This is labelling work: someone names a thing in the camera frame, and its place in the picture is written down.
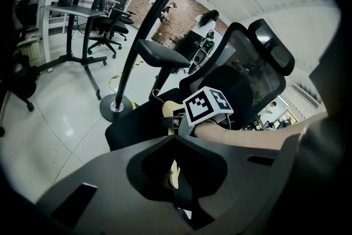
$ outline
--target desk leg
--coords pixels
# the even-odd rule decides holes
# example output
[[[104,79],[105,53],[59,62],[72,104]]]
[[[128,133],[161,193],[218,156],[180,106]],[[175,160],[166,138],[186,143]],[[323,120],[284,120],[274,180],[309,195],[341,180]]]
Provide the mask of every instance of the desk leg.
[[[64,24],[63,24],[63,26],[62,26],[62,34],[64,34],[65,33],[65,27],[66,27],[66,13],[65,13],[65,15],[64,15]]]
[[[52,0],[45,0],[45,6],[51,5]],[[49,47],[49,17],[50,10],[44,10],[43,13],[43,24],[42,24],[42,36],[43,36],[43,47],[44,47],[44,56],[45,62],[49,63],[50,59],[50,47]]]

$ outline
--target chair wheel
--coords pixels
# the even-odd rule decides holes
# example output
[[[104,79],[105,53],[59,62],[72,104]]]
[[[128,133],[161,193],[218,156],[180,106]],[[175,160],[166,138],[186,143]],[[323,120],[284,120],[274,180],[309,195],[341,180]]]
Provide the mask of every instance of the chair wheel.
[[[27,104],[27,109],[28,109],[28,111],[30,111],[30,112],[33,112],[34,111],[34,106],[33,106],[33,104],[30,102],[29,104]]]
[[[0,127],[0,137],[4,137],[5,135],[5,129],[3,127]]]

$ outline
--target chair headrest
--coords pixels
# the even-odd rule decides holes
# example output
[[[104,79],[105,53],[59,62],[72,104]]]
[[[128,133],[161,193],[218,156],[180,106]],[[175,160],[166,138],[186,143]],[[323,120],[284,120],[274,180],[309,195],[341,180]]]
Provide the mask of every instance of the chair headrest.
[[[251,23],[248,31],[261,46],[257,51],[281,75],[287,76],[295,67],[295,58],[263,19]]]

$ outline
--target ar tag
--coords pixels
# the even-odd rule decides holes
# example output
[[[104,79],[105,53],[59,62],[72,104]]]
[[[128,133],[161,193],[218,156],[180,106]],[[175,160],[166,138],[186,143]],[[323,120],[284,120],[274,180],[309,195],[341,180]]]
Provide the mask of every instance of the ar tag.
[[[225,119],[225,114],[233,110],[220,90],[207,86],[183,101],[189,126],[214,117],[217,122]]]

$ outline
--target human arm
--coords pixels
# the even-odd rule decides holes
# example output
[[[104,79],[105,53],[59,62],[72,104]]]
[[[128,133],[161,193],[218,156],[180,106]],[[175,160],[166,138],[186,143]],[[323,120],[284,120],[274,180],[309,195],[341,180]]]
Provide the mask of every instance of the human arm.
[[[206,121],[196,126],[194,134],[200,139],[227,145],[280,150],[288,136],[302,132],[309,124],[326,116],[321,113],[287,128],[265,131],[228,130]]]

